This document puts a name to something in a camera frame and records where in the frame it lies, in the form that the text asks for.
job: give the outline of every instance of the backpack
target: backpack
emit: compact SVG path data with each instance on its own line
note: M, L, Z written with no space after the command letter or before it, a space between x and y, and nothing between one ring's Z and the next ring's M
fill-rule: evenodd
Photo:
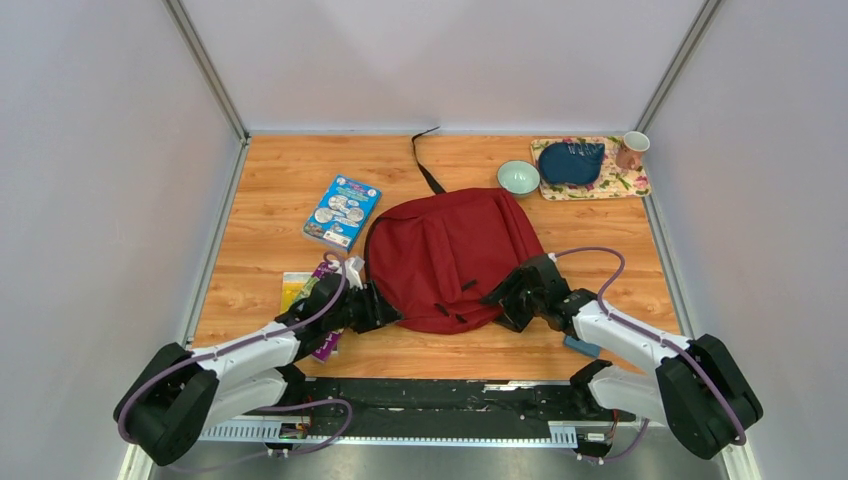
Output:
M414 156L421 135L412 138ZM446 193L415 161L435 195L374 219L365 237L366 279L410 330L452 334L482 327L503 309L481 299L522 262L541 255L542 245L506 190Z

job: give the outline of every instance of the blue book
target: blue book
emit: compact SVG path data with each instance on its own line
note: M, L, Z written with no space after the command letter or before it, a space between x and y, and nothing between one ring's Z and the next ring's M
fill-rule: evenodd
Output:
M304 235L350 252L380 195L374 187L337 176L303 226Z

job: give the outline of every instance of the white wall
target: white wall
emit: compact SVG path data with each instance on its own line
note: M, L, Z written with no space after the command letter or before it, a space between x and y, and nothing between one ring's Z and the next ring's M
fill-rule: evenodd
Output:
M159 1L6 0L0 65L0 478L115 478L237 143Z
M250 130L627 130L702 0L186 0Z
M765 409L763 477L844 478L848 5L728 0L646 162L696 330Z

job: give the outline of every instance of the floral pattern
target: floral pattern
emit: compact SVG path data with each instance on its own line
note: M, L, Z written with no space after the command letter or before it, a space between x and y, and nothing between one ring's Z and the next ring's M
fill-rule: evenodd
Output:
M616 166L615 156L622 144L621 137L565 137L533 140L530 151L538 166L539 154L548 145L557 142L603 143L604 162L601 174L590 185L552 185L542 179L539 191L546 200L588 200L593 198L644 197L651 193L651 183L641 165L635 170L624 170Z

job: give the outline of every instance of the wooden tabletop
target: wooden tabletop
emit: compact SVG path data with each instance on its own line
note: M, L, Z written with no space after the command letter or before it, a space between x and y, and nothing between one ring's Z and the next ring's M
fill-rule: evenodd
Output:
M543 137L434 135L416 143L421 162L453 191L496 187L497 168L507 160L529 161L534 138ZM337 174L382 190L372 221L392 206L432 194L412 160L408 136L254 137L194 346L248 334L277 315L283 272L311 272L327 250L304 238L301 229ZM519 203L546 251L588 245L621 251L627 269L605 298L636 318L678 332L640 199L551 202L534 193ZM353 253L361 255L363 244L360 238ZM572 288L597 290L618 261L609 254L580 253L558 265ZM363 335L346 332L339 355L325 365L310 358L298 365L312 376L564 380L589 359L562 340L541 319L521 334L495 324L459 335L390 326ZM602 357L616 361L606 352Z

